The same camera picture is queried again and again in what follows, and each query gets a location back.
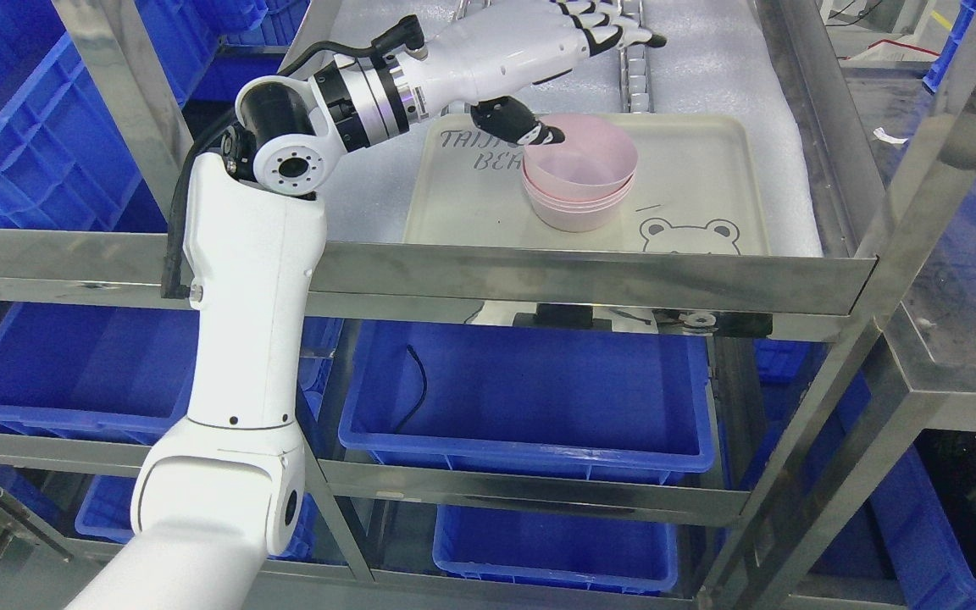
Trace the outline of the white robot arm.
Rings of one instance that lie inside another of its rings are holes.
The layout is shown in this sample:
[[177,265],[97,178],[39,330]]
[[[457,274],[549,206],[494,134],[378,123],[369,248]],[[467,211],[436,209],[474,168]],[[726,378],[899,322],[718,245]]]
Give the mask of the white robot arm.
[[296,419],[306,298],[325,246],[310,194],[350,151],[403,134],[390,52],[337,51],[309,80],[249,82],[232,136],[183,166],[175,205],[194,278],[197,355],[186,416],[156,441],[133,486],[133,537],[71,609],[240,609],[301,516],[307,443]]

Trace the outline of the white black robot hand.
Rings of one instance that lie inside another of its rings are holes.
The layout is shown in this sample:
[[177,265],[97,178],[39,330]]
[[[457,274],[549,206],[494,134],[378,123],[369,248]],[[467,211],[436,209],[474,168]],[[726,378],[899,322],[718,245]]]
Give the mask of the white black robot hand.
[[421,115],[462,102],[473,124],[518,146],[565,142],[561,128],[535,116],[515,94],[573,72],[586,59],[636,45],[663,47],[665,36],[623,15],[616,1],[495,1],[458,19],[402,67]]

